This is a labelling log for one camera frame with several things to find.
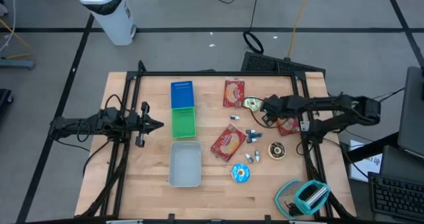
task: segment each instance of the metal bracket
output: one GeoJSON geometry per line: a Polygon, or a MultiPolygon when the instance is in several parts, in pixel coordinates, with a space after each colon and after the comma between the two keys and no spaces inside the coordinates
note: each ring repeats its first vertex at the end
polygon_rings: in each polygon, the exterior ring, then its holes
{"type": "Polygon", "coordinates": [[[138,61],[137,71],[135,72],[127,72],[126,80],[134,80],[138,76],[143,76],[143,73],[147,72],[146,66],[144,65],[142,60],[138,61]]]}
{"type": "Polygon", "coordinates": [[[174,224],[175,223],[175,214],[169,213],[169,215],[168,215],[168,221],[166,223],[167,224],[174,224]]]}
{"type": "Polygon", "coordinates": [[[271,220],[271,215],[265,215],[265,224],[271,224],[272,220],[271,220]]]}
{"type": "Polygon", "coordinates": [[[222,219],[211,219],[211,224],[222,224],[222,219]]]}
{"type": "Polygon", "coordinates": [[[305,72],[294,72],[294,75],[296,76],[297,79],[306,82],[306,74],[305,72]]]}
{"type": "Polygon", "coordinates": [[[309,122],[310,121],[300,121],[300,130],[307,132],[309,130],[309,122]]]}

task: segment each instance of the keyboard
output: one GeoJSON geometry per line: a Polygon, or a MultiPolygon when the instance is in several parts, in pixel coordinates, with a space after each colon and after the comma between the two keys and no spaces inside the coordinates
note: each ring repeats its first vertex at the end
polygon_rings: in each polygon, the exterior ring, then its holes
{"type": "Polygon", "coordinates": [[[424,220],[424,184],[368,173],[372,211],[402,219],[424,220]]]}
{"type": "Polygon", "coordinates": [[[258,72],[322,72],[325,78],[325,69],[252,52],[246,52],[244,54],[241,70],[258,72]]]}

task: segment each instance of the gray plastic tray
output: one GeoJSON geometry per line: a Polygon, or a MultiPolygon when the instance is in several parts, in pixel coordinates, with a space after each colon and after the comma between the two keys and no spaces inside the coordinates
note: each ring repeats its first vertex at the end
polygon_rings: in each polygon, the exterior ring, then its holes
{"type": "Polygon", "coordinates": [[[172,143],[169,183],[177,188],[191,188],[200,185],[200,142],[178,141],[172,143]]]}

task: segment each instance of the teal object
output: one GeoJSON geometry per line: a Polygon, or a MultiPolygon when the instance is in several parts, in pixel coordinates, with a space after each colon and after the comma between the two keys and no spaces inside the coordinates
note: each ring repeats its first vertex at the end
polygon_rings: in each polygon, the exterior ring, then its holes
{"type": "Polygon", "coordinates": [[[280,212],[286,216],[288,219],[290,220],[294,220],[297,216],[293,216],[289,214],[289,211],[286,211],[281,205],[280,205],[280,197],[282,196],[286,196],[286,197],[290,197],[291,201],[286,201],[286,203],[294,203],[296,205],[296,207],[299,209],[299,211],[304,214],[304,215],[312,215],[314,214],[316,211],[318,211],[326,202],[326,200],[328,199],[329,195],[330,195],[331,189],[327,184],[318,182],[317,180],[311,180],[308,181],[306,183],[304,182],[300,182],[299,180],[293,180],[288,182],[284,187],[282,187],[276,197],[275,197],[275,202],[276,205],[278,207],[278,209],[280,210],[280,212]],[[322,187],[324,187],[326,189],[325,194],[320,198],[320,202],[318,204],[314,205],[314,208],[311,208],[311,206],[309,206],[306,201],[303,201],[302,199],[299,198],[299,196],[301,195],[301,193],[309,186],[317,186],[317,189],[321,189],[322,187]],[[293,189],[295,189],[295,194],[293,196],[291,196],[293,189]]]}

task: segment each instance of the red snack package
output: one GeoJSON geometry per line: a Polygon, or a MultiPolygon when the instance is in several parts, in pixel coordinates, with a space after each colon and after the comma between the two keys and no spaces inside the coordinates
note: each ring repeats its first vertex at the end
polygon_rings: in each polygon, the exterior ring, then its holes
{"type": "Polygon", "coordinates": [[[225,81],[224,107],[241,107],[244,99],[244,81],[225,81]]]}
{"type": "Polygon", "coordinates": [[[228,162],[245,139],[246,135],[243,132],[234,125],[229,125],[212,145],[211,151],[228,162]]]}
{"type": "Polygon", "coordinates": [[[300,132],[299,123],[297,122],[297,119],[294,118],[278,119],[277,125],[282,136],[300,132]]]}

